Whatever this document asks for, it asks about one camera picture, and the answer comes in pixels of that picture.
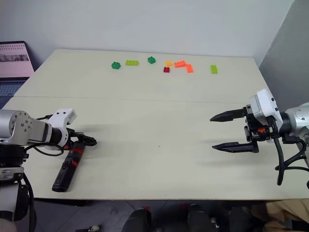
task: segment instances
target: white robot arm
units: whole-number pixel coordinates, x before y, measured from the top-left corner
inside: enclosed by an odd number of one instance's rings
[[[309,102],[299,107],[279,112],[275,99],[266,89],[257,92],[250,98],[250,104],[239,110],[226,111],[210,119],[210,121],[225,122],[234,118],[246,117],[245,133],[247,144],[238,142],[223,143],[212,146],[214,149],[227,152],[259,152],[257,142],[274,142],[279,156],[279,171],[277,184],[281,185],[285,170],[298,169],[309,172],[308,168],[291,167],[296,160],[305,160],[308,165],[309,151]],[[299,152],[284,161],[283,152],[279,143],[282,138],[284,144],[297,144]]]
[[[29,231],[34,231],[33,191],[22,164],[28,158],[27,151],[31,148],[45,155],[58,156],[64,149],[69,150],[76,145],[81,148],[95,145],[97,142],[94,138],[67,128],[75,118],[73,109],[60,109],[52,115],[38,119],[32,118],[25,111],[0,110],[0,218],[9,221],[22,219],[27,214],[29,202]],[[42,119],[48,119],[48,122],[43,122]],[[71,137],[77,137],[78,141],[73,142]],[[58,149],[60,153],[42,152],[38,149],[41,146],[48,150]],[[73,155],[72,151],[66,160],[76,158],[74,162],[78,162],[82,154]],[[76,167],[69,165],[66,169],[61,168],[65,173],[62,172],[63,178],[56,189],[63,189],[63,184],[69,186],[74,168]]]

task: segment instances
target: black cable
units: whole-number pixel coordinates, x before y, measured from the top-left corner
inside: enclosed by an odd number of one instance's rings
[[[305,151],[306,151],[306,149],[307,149],[307,144],[306,144],[305,141],[302,140],[302,139],[300,139],[300,143],[302,144],[301,150],[300,150],[296,155],[292,156],[291,158],[287,159],[287,160],[284,162],[284,165],[285,165],[286,167],[289,166],[289,165],[290,165],[291,163],[293,163],[294,161],[299,160],[298,158],[299,158],[300,156],[302,156],[302,155],[305,153]]]
[[[35,210],[34,210],[34,195],[31,184],[24,173],[23,177],[26,185],[28,185],[28,192],[29,192],[29,232],[34,232],[36,220],[35,220]]]
[[[301,160],[305,160],[305,159],[307,159],[307,157],[306,157],[306,156],[300,156],[300,157],[298,157],[298,158],[295,158],[295,160],[294,160],[293,162],[295,162],[295,161],[297,161],[297,160],[300,160],[300,159],[301,159]]]
[[[278,174],[278,179],[277,179],[277,185],[281,185],[282,181],[283,181],[283,175],[284,175],[284,157],[283,157],[283,152],[282,152],[282,148],[279,142],[278,138],[273,138],[275,145],[276,145],[276,149],[278,152],[278,158],[279,158],[279,174]]]
[[[304,170],[309,172],[309,168],[304,168],[304,167],[286,167],[286,170]]]
[[[294,156],[292,156],[291,158],[287,159],[285,162],[284,162],[284,167],[288,167],[291,163],[297,161],[297,160],[302,160],[302,159],[306,159],[305,156],[303,156],[303,154],[305,153],[306,149],[307,149],[307,144],[305,143],[304,140],[300,140],[299,141],[301,144],[302,144],[302,148],[301,150]]]
[[[55,146],[55,147],[59,148],[60,153],[58,153],[58,154],[50,154],[50,153],[43,152],[43,151],[41,151],[41,150],[39,150],[39,149],[37,148],[37,146],[42,146],[42,145],[44,145],[44,146]],[[47,155],[47,156],[60,156],[60,155],[62,155],[63,152],[64,152],[64,150],[63,150],[63,148],[62,148],[61,146],[59,146],[58,144],[54,144],[54,143],[39,143],[39,144],[32,144],[32,145],[26,147],[26,148],[24,149],[24,152],[26,153],[29,149],[32,149],[32,148],[34,148],[36,151],[42,153],[43,155]]]
[[[45,115],[44,117],[36,118],[36,120],[50,119],[53,115]]]

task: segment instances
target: orange lego brick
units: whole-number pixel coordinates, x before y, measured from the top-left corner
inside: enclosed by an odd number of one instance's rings
[[[193,73],[193,68],[191,64],[186,64],[185,67],[187,68],[187,73]]]
[[[179,61],[179,62],[175,62],[174,63],[175,68],[179,68],[179,67],[184,67],[185,66],[185,61]]]

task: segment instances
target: white wall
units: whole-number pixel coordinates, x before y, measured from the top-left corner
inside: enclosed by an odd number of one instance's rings
[[[56,48],[250,56],[260,65],[293,0],[0,0],[0,41],[38,63]]]
[[[296,0],[260,71],[281,111],[309,102],[309,1]]]

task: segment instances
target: green lego brick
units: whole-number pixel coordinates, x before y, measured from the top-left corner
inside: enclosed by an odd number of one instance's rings
[[[148,57],[148,62],[151,63],[151,64],[155,63],[155,58]]]
[[[113,64],[112,64],[112,68],[113,69],[119,69],[120,68],[120,63],[119,62],[114,62]]]
[[[127,60],[126,65],[138,66],[139,62],[137,60]]]
[[[211,65],[211,73],[212,74],[218,74],[218,69],[216,65]]]

